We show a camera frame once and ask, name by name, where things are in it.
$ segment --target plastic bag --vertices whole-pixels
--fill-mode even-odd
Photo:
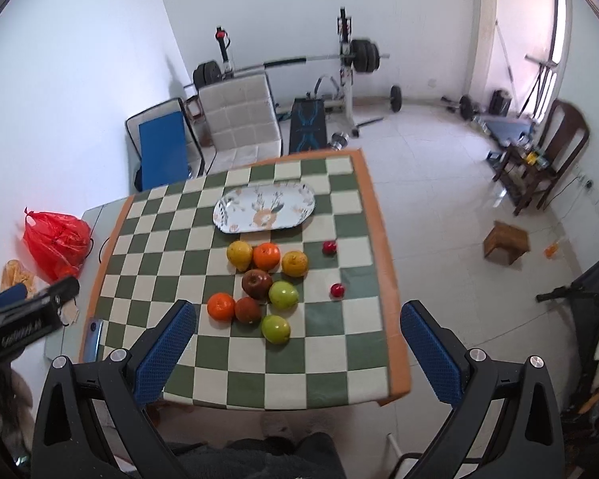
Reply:
[[[32,212],[25,209],[22,240],[50,282],[80,274],[91,247],[91,229],[68,214]]]
[[[17,259],[11,259],[4,265],[2,270],[2,282],[0,291],[3,292],[13,285],[23,283],[27,287],[27,297],[33,297],[36,293],[36,285],[33,282],[34,275],[22,266]]]

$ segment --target wooden stool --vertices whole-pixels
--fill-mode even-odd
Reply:
[[[496,248],[508,252],[508,265],[530,251],[528,233],[512,225],[495,222],[494,228],[484,239],[484,257],[488,257]]]

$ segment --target green and white checkered pattern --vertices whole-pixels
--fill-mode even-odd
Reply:
[[[315,191],[315,211],[300,226],[249,234],[214,227],[216,201],[235,187],[300,179]],[[206,312],[214,293],[239,299],[241,273],[227,261],[226,247],[241,239],[273,241],[282,255],[302,250],[310,269],[297,286],[300,303],[286,317],[291,340],[265,341],[259,326],[216,323]],[[337,240],[335,256],[322,243]],[[345,298],[332,300],[342,282]],[[188,180],[135,197],[115,244],[96,307],[105,325],[99,359],[130,348],[176,299],[198,312],[193,336],[164,398],[180,403],[238,409],[306,409],[386,398],[388,350],[369,232],[349,156],[280,161]]]

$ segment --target dark red apple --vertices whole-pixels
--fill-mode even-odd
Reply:
[[[235,303],[235,316],[241,323],[252,325],[262,318],[262,310],[252,297],[242,297]]]
[[[337,253],[337,242],[336,241],[324,241],[322,245],[322,252],[325,255],[334,255]]]
[[[335,283],[331,286],[331,295],[335,299],[341,299],[346,291],[346,287],[342,283]]]
[[[258,301],[266,299],[272,285],[273,278],[264,270],[249,270],[242,278],[242,289]]]

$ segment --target floral plate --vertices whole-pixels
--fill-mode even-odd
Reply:
[[[226,234],[296,227],[315,209],[315,193],[300,182],[240,187],[215,204],[213,223]]]

